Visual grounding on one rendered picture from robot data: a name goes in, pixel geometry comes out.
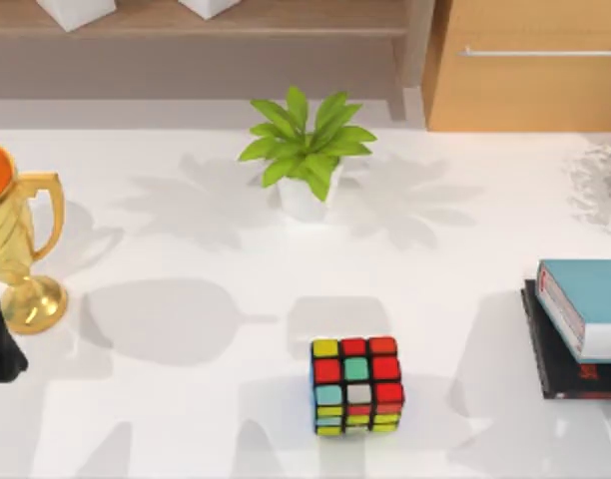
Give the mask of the silvery crinkled object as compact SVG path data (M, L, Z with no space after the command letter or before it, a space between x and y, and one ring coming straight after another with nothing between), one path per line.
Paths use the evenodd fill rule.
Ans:
M572 188L567 198L572 218L611 237L611 134L590 135L563 172Z

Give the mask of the wooden cupboard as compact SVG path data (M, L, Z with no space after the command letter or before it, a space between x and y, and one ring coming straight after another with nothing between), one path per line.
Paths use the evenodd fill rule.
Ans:
M611 0L435 0L421 80L434 132L611 132L611 58L471 58L611 50Z

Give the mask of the gold trophy cup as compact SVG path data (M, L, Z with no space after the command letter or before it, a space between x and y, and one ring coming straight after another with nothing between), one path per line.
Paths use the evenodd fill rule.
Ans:
M52 206L52 231L35 247L35 228L29 201L45 191ZM60 239L65 199L56 173L17 172L12 156L0 147L0 282L7 285L1 299L4 319L19 334L36 334L55 325L65 314L68 294L47 275L32 273Z

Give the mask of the teal book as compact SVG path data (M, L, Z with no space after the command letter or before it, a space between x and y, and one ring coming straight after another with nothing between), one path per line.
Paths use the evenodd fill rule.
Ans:
M576 361L611 363L611 258L541 260L536 297Z

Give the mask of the white box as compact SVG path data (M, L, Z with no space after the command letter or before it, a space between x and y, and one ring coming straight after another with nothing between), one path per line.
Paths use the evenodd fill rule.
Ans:
M237 6L242 0L178 0L203 20L210 20Z
M117 10L115 0L36 0L66 32L72 32Z

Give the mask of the multicoloured puzzle cube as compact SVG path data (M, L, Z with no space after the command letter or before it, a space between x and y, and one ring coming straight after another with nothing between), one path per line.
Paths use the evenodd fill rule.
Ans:
M398 429L405 392L394 337L315 338L309 352L316 435Z

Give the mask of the open wooden shelf unit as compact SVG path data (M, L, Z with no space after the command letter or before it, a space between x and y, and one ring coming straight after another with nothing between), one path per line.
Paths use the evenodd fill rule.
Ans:
M0 100L385 98L415 87L434 0L242 0L205 21L177 0L117 0L63 31L0 0Z

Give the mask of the black book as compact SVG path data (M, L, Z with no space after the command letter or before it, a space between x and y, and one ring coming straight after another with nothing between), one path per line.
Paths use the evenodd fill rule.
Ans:
M521 299L544 399L611 400L611 364L578 363L525 279Z

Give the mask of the green plant in white pot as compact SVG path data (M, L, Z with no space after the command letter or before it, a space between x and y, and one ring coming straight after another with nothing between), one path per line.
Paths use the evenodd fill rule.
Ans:
M264 121L250 128L255 136L238 161L263 161L261 185L278 189L283 211L296 221L319 223L330 210L346 158L371 154L376 141L370 130L351 121L362 108L344 91L325 97L309 113L305 93L288 88L281 105L270 99L252 99L251 106Z

